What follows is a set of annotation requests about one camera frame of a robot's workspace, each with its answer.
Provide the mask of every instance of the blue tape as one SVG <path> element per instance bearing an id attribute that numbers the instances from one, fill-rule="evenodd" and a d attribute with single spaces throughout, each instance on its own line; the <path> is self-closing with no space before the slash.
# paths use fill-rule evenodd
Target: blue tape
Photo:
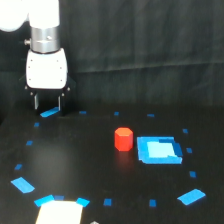
<path id="1" fill-rule="evenodd" d="M 183 204 L 189 205 L 205 196 L 206 196 L 205 193 L 201 192 L 200 190 L 194 189 L 194 190 L 180 196 L 177 199 L 182 201 Z"/>
<path id="2" fill-rule="evenodd" d="M 40 125 L 39 123 L 35 123 L 34 127 L 39 127 L 39 125 Z"/>
<path id="3" fill-rule="evenodd" d="M 56 200 L 56 201 L 63 201 L 64 198 L 65 198 L 65 196 L 62 196 L 62 195 L 55 195 L 54 196 L 54 200 Z"/>
<path id="4" fill-rule="evenodd" d="M 54 197 L 52 195 L 46 196 L 44 198 L 40 198 L 40 199 L 34 201 L 34 203 L 36 204 L 37 207 L 40 207 L 41 205 L 43 205 L 49 201 L 54 201 Z"/>
<path id="5" fill-rule="evenodd" d="M 24 180 L 22 177 L 12 180 L 11 183 L 17 187 L 20 191 L 22 191 L 24 194 L 25 193 L 30 193 L 32 192 L 35 188 L 29 184 L 26 180 Z"/>
<path id="6" fill-rule="evenodd" d="M 187 148 L 187 152 L 188 153 L 192 153 L 192 149 L 191 148 Z"/>
<path id="7" fill-rule="evenodd" d="M 79 111 L 79 114 L 86 114 L 86 111 Z"/>
<path id="8" fill-rule="evenodd" d="M 89 204 L 90 201 L 83 199 L 83 198 L 78 198 L 76 203 L 79 205 L 82 205 L 83 207 L 86 207 Z"/>
<path id="9" fill-rule="evenodd" d="M 26 145 L 32 145 L 33 141 L 27 141 Z"/>
<path id="10" fill-rule="evenodd" d="M 55 107 L 51 110 L 48 110 L 46 112 L 43 112 L 42 114 L 40 114 L 42 117 L 49 117 L 53 114 L 56 114 L 57 112 L 59 112 L 59 107 Z"/>
<path id="11" fill-rule="evenodd" d="M 183 133 L 188 134 L 188 130 L 187 129 L 183 129 Z"/>
<path id="12" fill-rule="evenodd" d="M 150 207 L 156 207 L 156 200 L 151 199 L 151 200 L 149 201 L 149 206 L 150 206 Z"/>
<path id="13" fill-rule="evenodd" d="M 190 171 L 189 173 L 190 173 L 190 177 L 196 178 L 197 175 L 195 171 Z"/>
<path id="14" fill-rule="evenodd" d="M 104 205 L 104 206 L 111 206 L 111 205 L 112 205 L 112 199 L 106 198 L 106 199 L 104 200 L 103 205 Z"/>
<path id="15" fill-rule="evenodd" d="M 20 170 L 22 168 L 22 164 L 17 164 L 15 170 Z"/>
<path id="16" fill-rule="evenodd" d="M 155 117 L 155 114 L 147 114 L 147 117 Z"/>

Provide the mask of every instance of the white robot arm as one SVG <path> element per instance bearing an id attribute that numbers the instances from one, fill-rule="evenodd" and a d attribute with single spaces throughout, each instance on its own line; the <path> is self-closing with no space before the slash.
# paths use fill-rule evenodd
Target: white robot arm
<path id="1" fill-rule="evenodd" d="M 64 49 L 60 48 L 59 0 L 0 0 L 0 30 L 13 32 L 26 21 L 31 27 L 31 39 L 24 42 L 30 45 L 27 85 L 33 89 L 63 89 L 68 68 Z"/>

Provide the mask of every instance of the black table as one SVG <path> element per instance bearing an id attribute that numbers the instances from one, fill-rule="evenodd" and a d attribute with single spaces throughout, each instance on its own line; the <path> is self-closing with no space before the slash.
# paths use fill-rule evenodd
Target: black table
<path id="1" fill-rule="evenodd" d="M 118 127 L 134 132 L 128 153 L 114 148 Z M 93 105 L 86 115 L 74 111 L 42 118 L 25 104 L 15 105 L 0 127 L 0 223 L 35 223 L 39 208 L 34 200 L 51 194 L 90 200 L 82 224 L 223 223 L 223 134 L 224 110 L 219 108 Z M 140 136 L 174 136 L 183 151 L 182 164 L 142 163 Z M 23 167 L 15 171 L 19 163 Z M 191 170 L 196 179 L 190 178 Z M 11 184 L 19 177 L 35 190 L 20 192 Z M 193 189 L 206 197 L 189 206 L 177 200 Z M 103 206 L 105 198 L 112 199 L 111 207 Z M 150 199 L 156 199 L 156 208 L 149 207 Z"/>

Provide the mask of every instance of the red block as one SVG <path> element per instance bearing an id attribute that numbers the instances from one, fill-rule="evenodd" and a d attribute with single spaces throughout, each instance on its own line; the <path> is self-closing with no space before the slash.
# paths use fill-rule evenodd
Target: red block
<path id="1" fill-rule="evenodd" d="M 119 151 L 129 151 L 133 148 L 133 132 L 129 128 L 118 128 L 115 131 L 115 147 Z"/>

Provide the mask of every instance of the dark background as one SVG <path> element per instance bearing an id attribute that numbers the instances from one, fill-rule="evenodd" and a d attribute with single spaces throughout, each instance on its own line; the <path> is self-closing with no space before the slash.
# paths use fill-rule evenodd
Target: dark background
<path id="1" fill-rule="evenodd" d="M 60 19 L 74 104 L 224 105 L 222 0 L 60 0 Z M 0 121 L 29 99 L 29 38 L 0 31 Z"/>

